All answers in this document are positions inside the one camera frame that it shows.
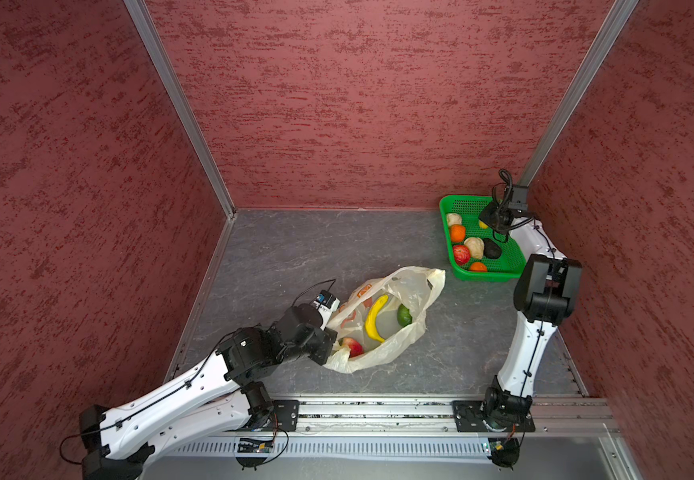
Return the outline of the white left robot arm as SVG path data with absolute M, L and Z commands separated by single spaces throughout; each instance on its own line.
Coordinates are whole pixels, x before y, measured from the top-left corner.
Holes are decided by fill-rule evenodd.
M 194 440 L 266 426 L 275 413 L 263 379 L 300 358 L 324 365 L 337 337 L 327 323 L 338 308 L 338 299 L 323 293 L 267 328 L 231 332 L 196 366 L 136 400 L 89 407 L 80 416 L 83 478 L 137 479 Z

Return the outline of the yellow banana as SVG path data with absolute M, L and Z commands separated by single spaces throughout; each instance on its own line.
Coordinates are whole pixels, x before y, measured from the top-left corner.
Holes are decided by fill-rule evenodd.
M 389 301 L 389 295 L 380 296 L 371 306 L 365 321 L 365 330 L 369 338 L 372 340 L 384 343 L 385 339 L 378 330 L 378 315 Z

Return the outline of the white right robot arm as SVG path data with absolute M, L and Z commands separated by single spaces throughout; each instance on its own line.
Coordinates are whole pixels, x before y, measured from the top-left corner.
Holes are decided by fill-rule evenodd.
M 504 432 L 528 421 L 536 374 L 549 341 L 575 309 L 582 265 L 560 252 L 528 211 L 525 186 L 507 181 L 503 195 L 492 195 L 480 219 L 505 239 L 514 239 L 526 259 L 513 294 L 513 340 L 481 407 L 486 428 Z

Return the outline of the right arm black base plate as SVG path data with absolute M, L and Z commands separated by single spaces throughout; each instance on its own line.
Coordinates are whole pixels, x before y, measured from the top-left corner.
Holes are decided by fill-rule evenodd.
M 508 434 L 533 433 L 533 417 L 521 412 L 508 402 L 458 400 L 452 403 L 457 431 L 460 433 Z

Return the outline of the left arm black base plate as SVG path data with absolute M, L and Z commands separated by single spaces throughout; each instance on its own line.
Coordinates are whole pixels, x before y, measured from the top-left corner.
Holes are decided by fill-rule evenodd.
M 272 411 L 257 426 L 250 428 L 251 431 L 273 432 L 276 429 L 283 429 L 288 433 L 297 429 L 301 402 L 298 400 L 273 400 Z

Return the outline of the translucent yellow plastic bag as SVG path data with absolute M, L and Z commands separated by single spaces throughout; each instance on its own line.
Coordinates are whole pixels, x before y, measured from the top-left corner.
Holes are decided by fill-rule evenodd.
M 327 325 L 337 332 L 337 340 L 325 367 L 341 374 L 352 374 L 396 360 L 425 334 L 428 309 L 439 298 L 445 282 L 443 270 L 418 266 L 403 267 L 386 277 L 364 282 Z M 372 304 L 385 294 L 389 295 L 389 301 L 377 320 L 379 333 L 385 339 L 380 343 L 368 337 L 365 321 Z M 405 328 L 401 328 L 396 319 L 401 304 L 408 307 L 413 316 L 413 323 Z M 364 347 L 364 354 L 350 358 L 349 349 L 340 345 L 343 337 L 358 340 Z

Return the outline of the green plastic basket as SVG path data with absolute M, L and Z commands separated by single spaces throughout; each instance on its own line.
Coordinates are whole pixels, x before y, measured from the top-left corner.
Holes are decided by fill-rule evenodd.
M 470 196 L 470 195 L 448 195 L 439 202 L 439 210 L 443 221 L 444 235 L 447 247 L 449 263 L 452 266 L 453 274 L 456 278 L 463 281 L 482 281 L 482 282 L 507 282 L 520 277 L 526 264 L 526 259 L 518 246 L 515 236 L 511 236 L 504 242 L 504 235 L 494 236 L 491 228 L 481 229 L 478 225 L 478 217 L 481 211 L 492 200 L 489 196 Z M 457 213 L 462 216 L 463 224 L 467 230 L 468 237 L 491 238 L 503 249 L 500 259 L 492 260 L 483 258 L 482 260 L 472 260 L 465 266 L 455 263 L 452 244 L 449 236 L 449 226 L 446 222 L 448 213 Z M 487 267 L 487 272 L 471 272 L 469 266 L 473 262 L 483 262 Z

